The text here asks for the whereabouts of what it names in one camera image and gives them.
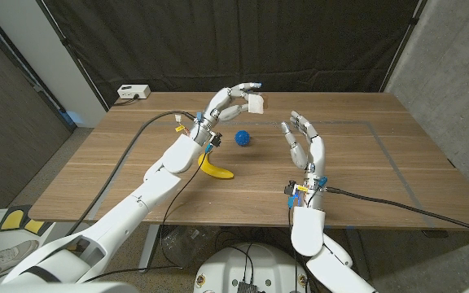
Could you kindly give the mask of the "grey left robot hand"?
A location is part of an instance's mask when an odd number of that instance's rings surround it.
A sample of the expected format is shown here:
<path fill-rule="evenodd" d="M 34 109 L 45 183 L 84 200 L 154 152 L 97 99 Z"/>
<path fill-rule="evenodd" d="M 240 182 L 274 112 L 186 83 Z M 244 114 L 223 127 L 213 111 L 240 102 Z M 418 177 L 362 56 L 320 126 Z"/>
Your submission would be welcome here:
<path fill-rule="evenodd" d="M 242 112 L 263 114 L 265 100 L 261 93 L 252 90 L 261 88 L 261 83 L 248 82 L 219 90 L 208 106 L 196 119 L 191 136 L 197 138 L 203 131 L 213 128 L 219 121 L 234 119 Z"/>

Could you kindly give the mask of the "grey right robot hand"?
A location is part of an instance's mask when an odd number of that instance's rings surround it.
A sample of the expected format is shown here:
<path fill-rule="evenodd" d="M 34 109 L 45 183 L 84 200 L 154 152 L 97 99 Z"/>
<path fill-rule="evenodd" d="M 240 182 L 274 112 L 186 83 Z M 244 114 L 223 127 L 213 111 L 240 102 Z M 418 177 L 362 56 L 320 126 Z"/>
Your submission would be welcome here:
<path fill-rule="evenodd" d="M 293 164 L 305 171 L 307 176 L 322 177 L 325 173 L 325 145 L 322 137 L 313 125 L 300 113 L 291 111 L 291 124 L 297 128 L 306 139 L 309 153 L 306 154 L 303 147 L 298 143 L 287 122 L 281 123 L 284 137 L 289 145 L 291 160 Z"/>

